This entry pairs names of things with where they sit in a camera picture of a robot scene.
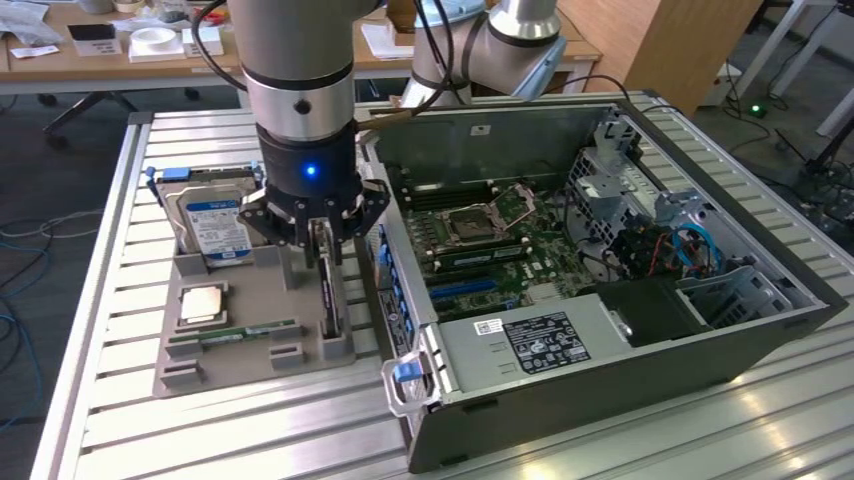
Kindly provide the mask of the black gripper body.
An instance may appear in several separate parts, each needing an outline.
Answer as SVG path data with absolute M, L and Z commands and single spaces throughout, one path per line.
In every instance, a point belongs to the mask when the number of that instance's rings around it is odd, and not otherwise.
M 265 197 L 289 216 L 326 217 L 328 200 L 352 210 L 361 194 L 356 172 L 354 124 L 313 141 L 278 139 L 256 125 L 266 174 Z

